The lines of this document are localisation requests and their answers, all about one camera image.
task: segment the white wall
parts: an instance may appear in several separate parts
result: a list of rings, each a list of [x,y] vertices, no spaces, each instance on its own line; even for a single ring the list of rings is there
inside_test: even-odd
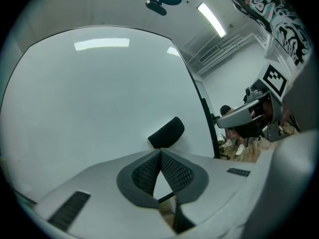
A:
[[[100,38],[129,46],[75,49]],[[91,165],[153,149],[147,137],[175,116],[185,132],[172,148],[213,157],[200,99],[172,46],[159,35],[99,26],[30,47],[0,112],[0,151],[15,188],[38,202]]]
[[[202,75],[216,116],[221,115],[220,108],[223,105],[239,107],[244,104],[245,89],[253,84],[266,63],[271,63],[286,75],[276,58],[265,59],[264,49],[257,41],[253,41]],[[219,133],[225,134],[225,130],[219,128]]]

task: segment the fluorescent ceiling light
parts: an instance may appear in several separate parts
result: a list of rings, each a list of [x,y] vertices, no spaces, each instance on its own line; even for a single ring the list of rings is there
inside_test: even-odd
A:
[[[218,19],[215,17],[215,15],[211,12],[211,10],[207,7],[206,4],[201,3],[199,7],[197,7],[197,9],[209,20],[209,22],[216,29],[217,33],[220,35],[220,37],[223,37],[226,34]]]
[[[178,53],[178,51],[177,51],[174,47],[170,47],[170,48],[168,48],[167,53],[169,53],[169,54],[173,54],[173,55],[175,55],[175,56],[178,56],[178,57],[179,57],[179,53]]]
[[[100,47],[128,47],[130,40],[127,38],[92,39],[74,44],[75,50],[86,50]]]

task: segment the white shoe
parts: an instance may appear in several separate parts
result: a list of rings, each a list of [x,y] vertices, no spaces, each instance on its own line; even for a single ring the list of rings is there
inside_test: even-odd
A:
[[[218,142],[218,144],[225,143],[225,139],[224,139],[224,137],[221,134],[218,135],[217,142]]]
[[[227,141],[225,144],[222,145],[222,147],[227,148],[227,147],[232,146],[232,145],[233,145],[232,141]]]
[[[235,155],[240,156],[241,154],[243,154],[244,150],[245,150],[245,146],[243,144],[239,145]]]

